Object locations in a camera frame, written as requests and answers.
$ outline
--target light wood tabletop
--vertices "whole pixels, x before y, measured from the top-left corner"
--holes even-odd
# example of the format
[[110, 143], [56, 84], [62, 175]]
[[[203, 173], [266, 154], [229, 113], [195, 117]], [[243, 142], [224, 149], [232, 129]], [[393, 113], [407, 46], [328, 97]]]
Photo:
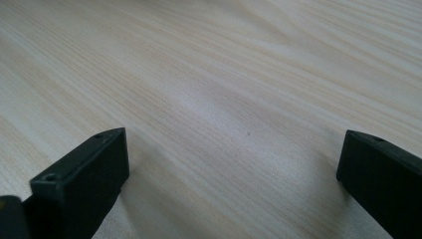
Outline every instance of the light wood tabletop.
[[0, 1], [0, 195], [126, 128], [95, 238], [389, 238], [347, 129], [422, 156], [419, 0]]

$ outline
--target wood grain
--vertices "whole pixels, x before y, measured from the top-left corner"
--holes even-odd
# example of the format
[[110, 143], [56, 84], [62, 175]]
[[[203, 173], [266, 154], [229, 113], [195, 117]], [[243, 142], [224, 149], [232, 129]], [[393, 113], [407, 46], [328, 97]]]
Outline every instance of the wood grain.
[[0, 194], [125, 126], [95, 238], [388, 238], [335, 180], [345, 130], [422, 155], [417, 0], [0, 2]]

